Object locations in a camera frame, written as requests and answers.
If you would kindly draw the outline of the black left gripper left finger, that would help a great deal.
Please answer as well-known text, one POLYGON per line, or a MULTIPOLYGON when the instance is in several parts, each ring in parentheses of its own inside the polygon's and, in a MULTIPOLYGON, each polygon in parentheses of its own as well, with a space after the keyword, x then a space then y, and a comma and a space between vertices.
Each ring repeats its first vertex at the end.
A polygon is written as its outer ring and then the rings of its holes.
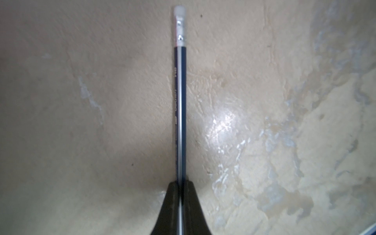
POLYGON ((177 235, 178 232, 179 186, 168 185, 165 198, 151 235, 177 235))

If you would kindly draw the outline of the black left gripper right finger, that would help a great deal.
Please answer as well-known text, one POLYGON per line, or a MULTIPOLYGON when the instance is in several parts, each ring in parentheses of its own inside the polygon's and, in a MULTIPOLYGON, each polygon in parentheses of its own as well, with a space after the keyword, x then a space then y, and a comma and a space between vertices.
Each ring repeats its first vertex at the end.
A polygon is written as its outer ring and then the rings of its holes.
POLYGON ((185 235, 211 235, 195 186, 189 180, 183 191, 183 228, 185 235))

